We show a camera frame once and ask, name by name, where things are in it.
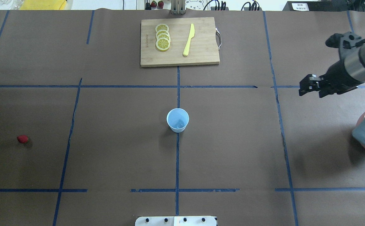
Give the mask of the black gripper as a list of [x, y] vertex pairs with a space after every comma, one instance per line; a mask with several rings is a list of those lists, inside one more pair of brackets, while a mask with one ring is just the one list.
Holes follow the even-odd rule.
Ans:
[[308, 74], [304, 77], [299, 82], [299, 96], [314, 91], [319, 91], [320, 98], [332, 94], [341, 95], [356, 89], [358, 85], [359, 81], [346, 71], [344, 62], [337, 61], [322, 76], [317, 77], [314, 74]]

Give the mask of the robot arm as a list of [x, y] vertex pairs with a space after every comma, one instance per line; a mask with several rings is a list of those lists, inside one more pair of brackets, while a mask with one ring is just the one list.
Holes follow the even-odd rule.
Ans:
[[[317, 91], [323, 98], [344, 94], [365, 83], [365, 38], [353, 33], [335, 33], [325, 45], [338, 49], [339, 60], [321, 76], [308, 74], [299, 82], [299, 96]], [[352, 136], [365, 148], [365, 114], [352, 130]]]

